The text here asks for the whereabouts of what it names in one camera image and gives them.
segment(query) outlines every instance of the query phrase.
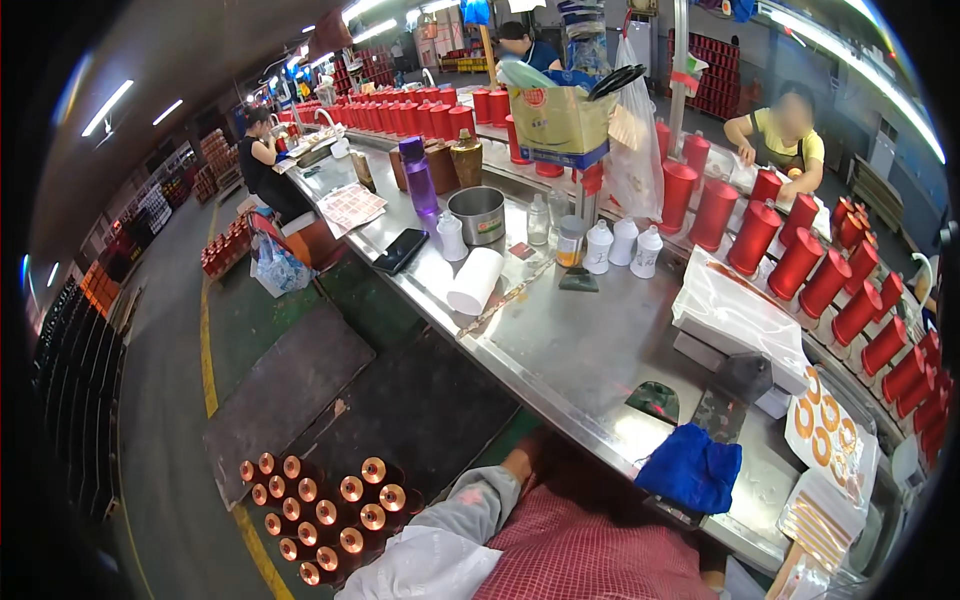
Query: woman in yellow shirt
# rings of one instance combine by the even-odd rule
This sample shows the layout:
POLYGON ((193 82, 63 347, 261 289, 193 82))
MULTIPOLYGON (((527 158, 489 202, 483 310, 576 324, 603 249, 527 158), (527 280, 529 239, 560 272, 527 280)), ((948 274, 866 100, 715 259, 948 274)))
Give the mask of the woman in yellow shirt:
POLYGON ((777 200, 792 202, 810 193, 824 178, 824 140, 813 130, 813 92, 800 82, 785 82, 772 108, 727 121, 723 131, 748 166, 774 164, 784 173, 797 167, 803 174, 780 188, 777 200))

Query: person's hand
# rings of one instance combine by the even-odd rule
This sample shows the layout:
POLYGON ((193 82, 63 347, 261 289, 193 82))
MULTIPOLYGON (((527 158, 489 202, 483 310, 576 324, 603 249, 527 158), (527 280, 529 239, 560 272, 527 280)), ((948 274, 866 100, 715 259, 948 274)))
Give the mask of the person's hand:
POLYGON ((754 164, 756 159, 756 150, 750 145, 750 142, 744 142, 740 144, 740 147, 736 149, 736 153, 740 155, 740 159, 743 160, 745 166, 750 166, 754 164))

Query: yellow floor line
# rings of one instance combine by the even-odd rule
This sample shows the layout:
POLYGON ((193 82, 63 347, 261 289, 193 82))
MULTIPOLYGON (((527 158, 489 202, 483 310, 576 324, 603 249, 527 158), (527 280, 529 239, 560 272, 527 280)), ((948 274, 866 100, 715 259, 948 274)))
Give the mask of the yellow floor line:
MULTIPOLYGON (((213 207, 213 217, 210 219, 210 230, 206 236, 207 243, 213 241, 214 232, 217 228, 217 212, 220 206, 215 204, 213 207)), ((200 292, 200 368, 204 376, 204 403, 206 404, 206 417, 209 419, 217 411, 217 388, 213 379, 213 362, 210 358, 210 315, 207 307, 207 295, 210 291, 210 279, 204 277, 204 286, 200 292)), ((293 600, 293 594, 287 589, 280 574, 276 571, 274 562, 267 556, 267 550, 263 547, 263 542, 256 534, 253 528, 253 522, 243 504, 237 504, 233 508, 233 518, 237 521, 237 527, 240 528, 240 535, 243 537, 247 550, 256 568, 260 571, 260 576, 266 582, 267 587, 274 594, 276 600, 293 600)))

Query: black phone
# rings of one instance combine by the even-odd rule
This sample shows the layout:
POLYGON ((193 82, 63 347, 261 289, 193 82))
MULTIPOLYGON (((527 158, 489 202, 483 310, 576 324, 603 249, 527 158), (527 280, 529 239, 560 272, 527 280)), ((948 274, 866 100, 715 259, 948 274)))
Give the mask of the black phone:
POLYGON ((405 229, 393 243, 387 247, 387 251, 380 254, 374 260, 372 266, 377 271, 383 271, 390 275, 396 273, 407 264, 407 261, 417 253, 420 246, 430 237, 430 234, 422 229, 405 229))

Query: white bottle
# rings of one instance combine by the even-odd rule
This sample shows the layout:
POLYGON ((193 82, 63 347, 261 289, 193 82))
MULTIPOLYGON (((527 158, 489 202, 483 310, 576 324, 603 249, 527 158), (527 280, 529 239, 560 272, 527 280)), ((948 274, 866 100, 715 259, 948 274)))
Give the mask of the white bottle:
POLYGON ((657 254, 663 248, 663 240, 657 233, 657 226, 651 225, 636 237, 636 256, 630 263, 630 270, 641 279, 649 279, 657 270, 657 254))
POLYGON ((594 275, 602 275, 610 268, 607 260, 610 254, 610 245, 613 243, 613 234, 603 219, 587 232, 587 255, 584 256, 584 269, 594 275))
POLYGON ((634 240, 639 230, 634 223, 634 215, 628 214, 613 224, 613 246, 610 248, 610 262, 618 267, 626 267, 634 257, 634 240))
POLYGON ((453 216, 449 210, 440 215, 437 223, 437 233, 444 243, 444 260, 456 262, 463 260, 467 255, 467 244, 464 244, 464 224, 453 216))

